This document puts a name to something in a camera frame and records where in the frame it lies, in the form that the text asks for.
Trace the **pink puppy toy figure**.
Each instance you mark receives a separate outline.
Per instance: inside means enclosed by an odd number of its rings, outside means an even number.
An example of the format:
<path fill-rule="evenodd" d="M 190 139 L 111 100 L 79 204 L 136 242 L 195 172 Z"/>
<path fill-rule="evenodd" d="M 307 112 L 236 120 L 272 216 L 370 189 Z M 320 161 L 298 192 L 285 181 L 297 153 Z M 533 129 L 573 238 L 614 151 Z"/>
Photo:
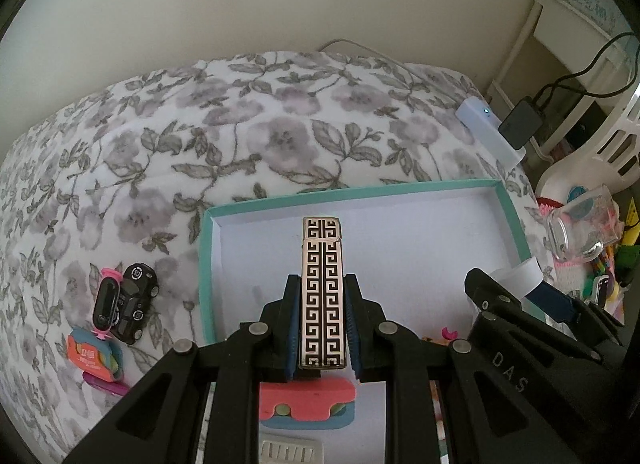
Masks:
<path fill-rule="evenodd" d="M 437 345 L 448 346 L 450 343 L 456 340 L 460 340 L 461 336 L 457 331 L 450 331 L 447 327 L 443 327 L 440 330 L 439 336 L 423 336 L 422 340 L 425 342 L 434 343 Z"/>

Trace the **white hair claw clip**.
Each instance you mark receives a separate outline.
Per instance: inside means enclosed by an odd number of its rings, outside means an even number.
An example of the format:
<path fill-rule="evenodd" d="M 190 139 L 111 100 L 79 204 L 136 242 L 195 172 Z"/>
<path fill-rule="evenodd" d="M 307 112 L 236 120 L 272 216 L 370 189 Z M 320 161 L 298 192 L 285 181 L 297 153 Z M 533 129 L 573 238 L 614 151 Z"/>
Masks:
<path fill-rule="evenodd" d="M 323 464 L 324 447 L 316 440 L 259 435 L 258 462 L 260 464 Z"/>

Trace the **pink blue utility cutter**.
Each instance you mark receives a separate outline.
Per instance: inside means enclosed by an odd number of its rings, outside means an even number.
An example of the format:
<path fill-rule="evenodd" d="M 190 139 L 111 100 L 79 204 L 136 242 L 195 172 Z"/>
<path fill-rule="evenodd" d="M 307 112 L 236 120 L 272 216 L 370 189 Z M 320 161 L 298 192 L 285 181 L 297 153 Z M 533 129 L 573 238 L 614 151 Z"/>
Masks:
<path fill-rule="evenodd" d="M 356 386 L 344 377 L 262 383 L 259 422 L 274 429 L 341 429 L 355 420 L 356 398 Z"/>

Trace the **gold patterned lighter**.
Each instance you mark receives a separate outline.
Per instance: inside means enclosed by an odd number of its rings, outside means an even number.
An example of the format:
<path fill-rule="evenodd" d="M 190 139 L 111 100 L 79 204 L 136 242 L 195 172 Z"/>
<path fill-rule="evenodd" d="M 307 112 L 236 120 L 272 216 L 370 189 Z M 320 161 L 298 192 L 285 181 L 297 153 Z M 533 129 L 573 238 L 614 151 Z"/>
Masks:
<path fill-rule="evenodd" d="M 345 368 L 342 227 L 336 217 L 303 219 L 299 366 Z"/>

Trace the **pink smart watch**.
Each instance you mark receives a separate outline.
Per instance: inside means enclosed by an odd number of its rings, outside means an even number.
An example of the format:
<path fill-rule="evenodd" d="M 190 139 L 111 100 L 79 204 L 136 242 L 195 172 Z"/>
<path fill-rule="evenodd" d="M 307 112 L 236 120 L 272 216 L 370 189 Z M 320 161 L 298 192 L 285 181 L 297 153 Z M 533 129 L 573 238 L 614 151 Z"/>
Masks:
<path fill-rule="evenodd" d="M 122 291 L 122 280 L 124 277 L 115 269 L 101 270 L 101 280 L 92 313 L 92 332 L 99 340 L 108 339 L 112 326 L 118 321 L 118 301 Z"/>

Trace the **purple translucent lighter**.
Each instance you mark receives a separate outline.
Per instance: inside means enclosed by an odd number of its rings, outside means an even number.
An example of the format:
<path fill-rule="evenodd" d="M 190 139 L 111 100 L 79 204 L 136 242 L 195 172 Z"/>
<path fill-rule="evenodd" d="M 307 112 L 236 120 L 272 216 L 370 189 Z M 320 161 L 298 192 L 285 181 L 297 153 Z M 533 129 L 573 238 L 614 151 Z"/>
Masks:
<path fill-rule="evenodd" d="M 122 397 L 129 392 L 129 386 L 122 383 L 121 380 L 110 382 L 109 380 L 102 380 L 102 378 L 94 376 L 88 372 L 82 373 L 82 378 L 92 388 L 102 390 L 102 392 L 107 392 L 107 394 Z"/>

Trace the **clear glass jar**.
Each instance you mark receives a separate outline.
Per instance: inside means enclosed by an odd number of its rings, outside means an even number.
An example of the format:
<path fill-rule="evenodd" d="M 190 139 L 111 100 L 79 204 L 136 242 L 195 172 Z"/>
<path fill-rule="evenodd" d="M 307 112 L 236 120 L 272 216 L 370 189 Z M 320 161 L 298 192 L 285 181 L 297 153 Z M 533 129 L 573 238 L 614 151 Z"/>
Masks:
<path fill-rule="evenodd" d="M 553 256 L 561 263 L 577 264 L 598 258 L 624 230 L 620 208 L 605 185 L 553 209 L 544 219 L 544 227 Z"/>

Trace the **orange blue utility cutter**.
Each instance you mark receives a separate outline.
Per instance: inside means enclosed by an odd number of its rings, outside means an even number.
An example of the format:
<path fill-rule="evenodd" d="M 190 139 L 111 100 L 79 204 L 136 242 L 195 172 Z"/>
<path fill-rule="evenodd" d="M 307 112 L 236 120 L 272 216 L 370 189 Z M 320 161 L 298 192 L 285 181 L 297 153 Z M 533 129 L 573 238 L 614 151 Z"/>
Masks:
<path fill-rule="evenodd" d="M 104 382 L 119 382 L 124 376 L 122 350 L 101 331 L 73 328 L 66 339 L 66 352 L 77 368 Z"/>

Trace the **teal cardboard tray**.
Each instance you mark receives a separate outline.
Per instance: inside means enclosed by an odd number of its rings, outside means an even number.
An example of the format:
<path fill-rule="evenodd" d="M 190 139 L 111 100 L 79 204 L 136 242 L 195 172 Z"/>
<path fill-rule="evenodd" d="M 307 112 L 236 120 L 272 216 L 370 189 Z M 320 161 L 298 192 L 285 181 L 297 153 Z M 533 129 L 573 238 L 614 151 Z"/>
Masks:
<path fill-rule="evenodd" d="M 510 269 L 532 252 L 515 207 L 495 180 L 449 180 L 330 190 L 209 209 L 200 246 L 207 343 L 255 321 L 302 270 L 303 220 L 342 226 L 346 273 L 386 317 L 422 337 L 468 335 L 476 310 L 466 274 Z"/>

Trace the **white plastic chair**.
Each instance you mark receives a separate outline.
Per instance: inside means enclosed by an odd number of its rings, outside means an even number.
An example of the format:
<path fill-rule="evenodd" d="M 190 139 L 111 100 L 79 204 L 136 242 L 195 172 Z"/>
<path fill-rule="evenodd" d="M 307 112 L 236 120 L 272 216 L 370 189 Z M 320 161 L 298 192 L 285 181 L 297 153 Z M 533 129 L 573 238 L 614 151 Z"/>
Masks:
<path fill-rule="evenodd" d="M 536 195 L 567 203 L 574 187 L 602 185 L 612 195 L 639 179 L 639 83 L 634 84 L 581 147 L 546 169 Z"/>

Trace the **black power adapter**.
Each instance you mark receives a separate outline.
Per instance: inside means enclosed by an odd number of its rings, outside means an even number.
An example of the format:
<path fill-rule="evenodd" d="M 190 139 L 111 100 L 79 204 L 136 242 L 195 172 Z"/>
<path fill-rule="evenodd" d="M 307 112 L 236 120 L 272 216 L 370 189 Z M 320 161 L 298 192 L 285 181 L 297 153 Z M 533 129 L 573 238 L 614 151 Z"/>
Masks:
<path fill-rule="evenodd" d="M 520 150 L 543 124 L 544 113 L 532 97 L 524 97 L 501 122 L 498 131 L 514 150 Z"/>

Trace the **white power strip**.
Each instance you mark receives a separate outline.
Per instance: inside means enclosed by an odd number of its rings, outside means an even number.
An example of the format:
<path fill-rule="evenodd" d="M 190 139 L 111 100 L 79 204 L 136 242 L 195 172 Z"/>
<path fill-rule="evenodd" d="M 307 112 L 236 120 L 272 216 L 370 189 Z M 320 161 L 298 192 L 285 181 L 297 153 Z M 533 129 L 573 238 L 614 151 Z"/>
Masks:
<path fill-rule="evenodd" d="M 456 116 L 507 171 L 522 162 L 525 148 L 515 150 L 500 134 L 501 122 L 484 100 L 475 96 L 464 99 Z"/>

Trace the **floral fleece blanket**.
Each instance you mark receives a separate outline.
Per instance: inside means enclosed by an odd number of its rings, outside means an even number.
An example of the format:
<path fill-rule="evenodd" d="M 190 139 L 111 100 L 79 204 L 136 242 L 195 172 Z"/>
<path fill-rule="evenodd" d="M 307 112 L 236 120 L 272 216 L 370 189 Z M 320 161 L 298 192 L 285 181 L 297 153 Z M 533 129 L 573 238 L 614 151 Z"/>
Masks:
<path fill-rule="evenodd" d="M 160 279 L 125 350 L 137 378 L 202 336 L 198 236 L 212 206 L 414 181 L 503 182 L 533 255 L 555 276 L 534 191 L 458 120 L 476 86 L 454 70 L 338 53 L 198 61 L 107 86 L 33 126 L 1 165 L 1 404 L 43 463 L 114 406 L 66 356 L 104 267 Z"/>

